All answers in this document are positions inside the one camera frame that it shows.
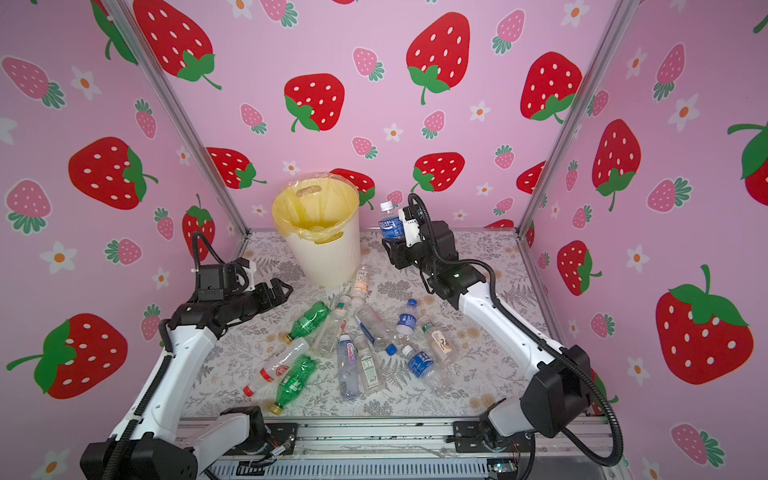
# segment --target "strawberry wallpaper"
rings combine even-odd
[[[526,237],[628,478],[757,478],[768,12],[641,3]]]
[[[134,0],[252,227],[281,187],[342,170],[364,227],[421,194],[434,218],[519,223],[614,0]]]
[[[4,8],[2,477],[83,478],[194,287],[187,236],[239,237],[100,2]]]

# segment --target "table surface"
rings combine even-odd
[[[542,332],[548,331],[513,233],[458,231],[455,242],[461,258],[490,263],[496,272],[499,296]],[[400,307],[409,298],[417,299],[420,312],[430,315],[447,340],[458,347],[459,360],[447,367],[454,380],[450,395],[437,396],[421,384],[408,371],[401,353],[389,357],[382,352],[375,355],[386,378],[386,389],[344,402],[339,396],[335,355],[320,359],[310,353],[318,360],[317,370],[299,398],[285,408],[283,417],[477,416],[499,399],[522,395],[527,380],[483,328],[448,302],[427,294],[418,270],[393,267],[378,232],[362,232],[360,243],[361,261],[372,271],[368,304],[394,326]],[[216,417],[227,408],[254,404],[261,406],[265,415],[272,415],[269,407],[275,398],[275,385],[250,399],[243,394],[243,387],[257,373],[260,362],[285,348],[280,335],[290,330],[295,319],[317,300],[329,304],[339,292],[339,287],[312,285],[277,233],[255,233],[244,256],[256,261],[262,278],[276,276],[292,285],[293,294],[287,303],[232,328],[219,340],[197,374],[184,417]],[[359,333],[354,320],[348,322],[347,333]],[[426,346],[424,335],[418,331],[411,343]]]

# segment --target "empty bottle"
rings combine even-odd
[[[413,349],[410,345],[402,348],[402,354],[408,359],[408,369],[424,385],[438,395],[448,393],[453,381],[448,373],[435,363],[435,360],[421,349]]]
[[[275,415],[283,413],[286,405],[296,399],[301,390],[306,385],[312,372],[317,368],[317,362],[306,355],[301,355],[296,359],[296,365],[286,374],[286,377],[277,387],[277,397],[275,403],[270,407],[270,411]]]
[[[347,295],[342,295],[336,300],[336,308],[331,312],[330,318],[323,322],[312,345],[312,351],[318,356],[331,357],[339,335],[346,328],[346,314],[349,312],[351,301]]]
[[[264,360],[256,367],[259,372],[243,388],[243,393],[249,397],[253,396],[261,387],[279,379],[295,363],[296,359],[309,349],[310,345],[303,337],[295,339],[282,352]]]
[[[360,395],[360,385],[357,373],[357,354],[355,353],[355,346],[349,340],[349,335],[345,334],[339,337],[336,356],[339,361],[341,399],[351,402]]]
[[[349,292],[349,295],[352,297],[352,306],[360,308],[366,302],[368,285],[370,283],[371,271],[367,266],[361,265],[355,274],[355,284],[352,285],[352,291]]]
[[[402,228],[402,221],[395,210],[395,204],[386,201],[379,205],[384,214],[379,218],[379,227],[382,229],[382,235],[387,240],[397,241],[406,237],[406,232]]]
[[[411,298],[406,305],[400,310],[400,317],[397,320],[397,326],[395,329],[406,337],[413,335],[413,330],[416,328],[416,318],[419,311],[416,309],[416,301]]]
[[[314,332],[330,312],[325,303],[315,302],[296,322],[293,322],[293,328],[291,328],[290,333],[283,336],[283,341],[291,343],[293,339]]]
[[[389,329],[382,317],[370,306],[363,305],[357,310],[355,320],[360,326],[362,334],[366,336],[373,349],[384,350],[389,356],[395,355],[395,333]]]
[[[440,363],[453,363],[456,361],[456,350],[451,347],[445,334],[432,321],[432,317],[424,315],[419,319],[419,328],[424,332],[427,340],[427,347],[432,352],[432,356]]]
[[[360,363],[360,382],[362,390],[366,395],[378,392],[386,387],[384,377],[379,369],[379,359],[371,350],[368,340],[363,335],[358,335],[354,339],[357,348],[357,358]]]

